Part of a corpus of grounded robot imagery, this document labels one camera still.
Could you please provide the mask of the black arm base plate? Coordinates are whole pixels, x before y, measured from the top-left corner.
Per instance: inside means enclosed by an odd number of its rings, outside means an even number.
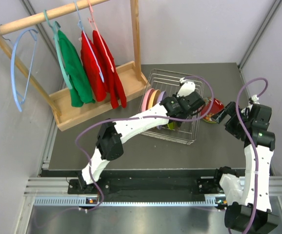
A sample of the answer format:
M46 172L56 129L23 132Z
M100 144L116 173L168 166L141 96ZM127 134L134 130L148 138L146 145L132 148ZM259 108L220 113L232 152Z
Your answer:
M128 192L182 192L184 194L222 194L222 188L213 178L189 176L104 177L96 183L85 185L79 179L70 181L69 194L97 193L98 187L105 195Z

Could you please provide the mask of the yellow plastic plate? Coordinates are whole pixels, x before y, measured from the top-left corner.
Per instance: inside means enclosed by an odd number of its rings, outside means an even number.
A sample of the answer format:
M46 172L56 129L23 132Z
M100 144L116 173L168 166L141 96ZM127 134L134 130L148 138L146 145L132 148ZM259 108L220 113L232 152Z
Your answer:
M160 94L161 94L161 91L159 89L154 90L152 92L152 94L149 96L147 110L151 109L152 107L154 107L157 104L157 100Z

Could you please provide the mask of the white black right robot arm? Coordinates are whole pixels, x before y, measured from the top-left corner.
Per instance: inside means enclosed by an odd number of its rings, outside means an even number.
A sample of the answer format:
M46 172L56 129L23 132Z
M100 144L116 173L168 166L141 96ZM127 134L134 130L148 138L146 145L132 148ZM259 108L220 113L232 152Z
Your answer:
M270 162L276 141L275 134L267 130L271 114L268 106L252 103L241 110L232 101L213 117L220 123L230 116L226 131L244 142L244 183L230 167L217 169L212 181L214 190L225 194L224 224L230 230L268 234L278 226L279 218L272 214L269 199Z

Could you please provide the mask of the purple plastic plate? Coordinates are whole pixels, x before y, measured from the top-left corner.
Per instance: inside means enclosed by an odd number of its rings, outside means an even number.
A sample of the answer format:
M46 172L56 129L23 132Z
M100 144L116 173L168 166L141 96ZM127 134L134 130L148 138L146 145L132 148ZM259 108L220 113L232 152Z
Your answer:
M158 99L157 99L157 104L160 103L164 98L166 98L167 94L166 94L166 91L161 91L161 93L159 94L158 96ZM156 127L158 130L161 130L162 129L162 125L158 125Z

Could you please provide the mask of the pink plastic plate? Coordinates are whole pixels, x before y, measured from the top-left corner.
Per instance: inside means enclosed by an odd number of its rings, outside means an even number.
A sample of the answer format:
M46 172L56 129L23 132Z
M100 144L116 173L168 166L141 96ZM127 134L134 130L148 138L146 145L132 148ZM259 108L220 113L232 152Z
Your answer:
M151 97L153 92L154 92L154 89L151 88L148 91L146 91L146 93L144 94L144 97L143 97L143 100L142 100L142 104L141 104L141 112L146 111L147 106L148 106L149 98Z

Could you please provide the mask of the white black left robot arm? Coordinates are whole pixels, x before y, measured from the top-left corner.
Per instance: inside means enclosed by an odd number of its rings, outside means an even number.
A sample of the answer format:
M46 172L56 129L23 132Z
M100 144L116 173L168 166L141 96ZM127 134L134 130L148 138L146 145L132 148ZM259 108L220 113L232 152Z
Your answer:
M196 92L182 97L173 95L133 117L107 119L88 127L77 136L76 145L91 129L100 126L100 130L92 157L80 148L88 157L88 164L78 175L79 188L87 194L93 192L102 171L110 161L123 155L123 144L132 137L169 122L181 125L182 122L199 120L199 117L194 119L189 117L197 115L204 106L203 98Z

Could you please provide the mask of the dark plate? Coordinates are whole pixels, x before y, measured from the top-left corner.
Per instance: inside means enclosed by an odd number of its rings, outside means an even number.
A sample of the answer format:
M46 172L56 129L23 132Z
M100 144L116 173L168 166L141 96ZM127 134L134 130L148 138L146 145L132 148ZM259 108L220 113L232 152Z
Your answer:
M175 130L178 131L180 129L181 125L182 125L182 122L175 121Z

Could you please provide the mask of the red floral plate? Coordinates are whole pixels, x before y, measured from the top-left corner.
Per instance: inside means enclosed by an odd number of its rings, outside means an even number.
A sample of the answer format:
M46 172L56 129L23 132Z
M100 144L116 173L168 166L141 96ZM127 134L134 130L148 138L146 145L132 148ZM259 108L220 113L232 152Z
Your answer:
M211 97L205 97L203 100L205 102L205 107L201 111L201 115L204 115L204 113L208 110L210 103L212 101L212 98ZM210 109L208 114L206 114L203 117L203 120L207 123L216 124L216 121L212 118L212 116L217 114L218 112L222 111L223 109L224 109L224 104L220 100L218 100L217 98L214 98L212 108Z

